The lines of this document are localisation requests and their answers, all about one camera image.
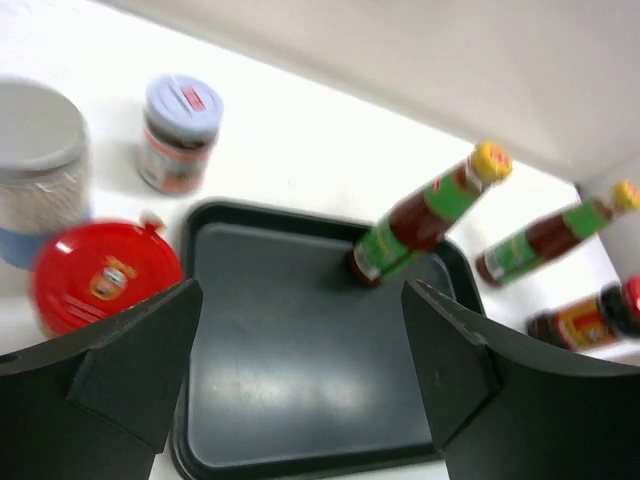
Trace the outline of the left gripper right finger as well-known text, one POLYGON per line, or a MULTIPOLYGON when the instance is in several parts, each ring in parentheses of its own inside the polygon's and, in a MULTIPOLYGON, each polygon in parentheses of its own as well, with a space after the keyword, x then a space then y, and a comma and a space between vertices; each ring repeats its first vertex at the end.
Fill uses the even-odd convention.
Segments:
POLYGON ((452 479, 635 479, 639 370, 572 353, 423 282, 404 321, 435 449, 452 479))

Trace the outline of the yellow cap chili bottle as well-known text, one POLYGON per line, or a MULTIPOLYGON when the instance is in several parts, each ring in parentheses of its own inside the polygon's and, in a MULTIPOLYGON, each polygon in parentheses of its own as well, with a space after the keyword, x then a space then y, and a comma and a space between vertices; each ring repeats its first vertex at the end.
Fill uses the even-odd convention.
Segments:
POLYGON ((389 280, 442 241, 491 187, 512 173, 501 145, 484 141, 464 160, 391 208, 353 246, 348 260, 366 285, 389 280))

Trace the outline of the silver lid white jar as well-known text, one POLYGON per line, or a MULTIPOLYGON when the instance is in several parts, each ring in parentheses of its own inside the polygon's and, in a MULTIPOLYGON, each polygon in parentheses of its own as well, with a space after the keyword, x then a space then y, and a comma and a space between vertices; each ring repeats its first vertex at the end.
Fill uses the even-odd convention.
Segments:
POLYGON ((1 79, 1 259, 30 270, 53 237, 91 218, 89 136, 57 90, 1 79))

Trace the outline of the red lid sauce jar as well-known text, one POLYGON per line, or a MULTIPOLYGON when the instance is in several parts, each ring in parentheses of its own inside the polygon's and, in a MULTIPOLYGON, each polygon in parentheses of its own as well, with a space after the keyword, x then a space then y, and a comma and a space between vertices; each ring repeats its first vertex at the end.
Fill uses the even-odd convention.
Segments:
POLYGON ((66 335, 181 282, 178 256, 151 213, 139 222, 92 221, 49 241, 38 255, 30 296, 41 328, 66 335))

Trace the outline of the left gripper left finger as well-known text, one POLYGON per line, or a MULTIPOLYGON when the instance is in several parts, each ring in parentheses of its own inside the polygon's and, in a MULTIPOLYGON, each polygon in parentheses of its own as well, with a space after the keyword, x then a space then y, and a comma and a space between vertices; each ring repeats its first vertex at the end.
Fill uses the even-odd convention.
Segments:
POLYGON ((162 453, 203 293, 182 281, 1 358, 4 479, 146 479, 162 453))

